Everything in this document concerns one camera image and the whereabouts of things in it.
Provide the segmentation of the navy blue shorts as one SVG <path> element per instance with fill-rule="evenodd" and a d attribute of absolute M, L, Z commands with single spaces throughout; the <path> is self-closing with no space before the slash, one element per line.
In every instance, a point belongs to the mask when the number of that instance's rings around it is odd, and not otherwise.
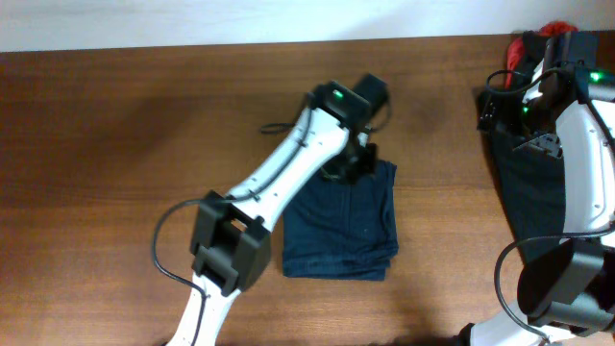
<path fill-rule="evenodd" d="M 283 211 L 283 274 L 382 282 L 399 251 L 396 173 L 379 161 L 354 185 L 310 178 Z"/>

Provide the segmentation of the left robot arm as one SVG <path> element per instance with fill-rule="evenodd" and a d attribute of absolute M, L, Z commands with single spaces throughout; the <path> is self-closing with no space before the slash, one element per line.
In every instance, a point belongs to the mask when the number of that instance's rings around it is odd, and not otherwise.
<path fill-rule="evenodd" d="M 375 172 L 378 147 L 369 136 L 388 102 L 386 83 L 372 74 L 351 88 L 319 85 L 306 95 L 287 137 L 248 178 L 224 195 L 210 191 L 171 207 L 194 206 L 197 213 L 189 242 L 192 277 L 172 277 L 189 286 L 190 296 L 170 345 L 215 343 L 234 300 L 266 269 L 277 221 L 312 176 L 354 184 Z"/>

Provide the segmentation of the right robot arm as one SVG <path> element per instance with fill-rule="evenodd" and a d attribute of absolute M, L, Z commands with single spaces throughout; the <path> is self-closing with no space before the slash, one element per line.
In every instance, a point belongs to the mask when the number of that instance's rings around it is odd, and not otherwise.
<path fill-rule="evenodd" d="M 598 40 L 526 32 L 506 82 L 478 98 L 478 128 L 523 269 L 513 302 L 461 345 L 559 345 L 614 330 L 614 75 Z"/>

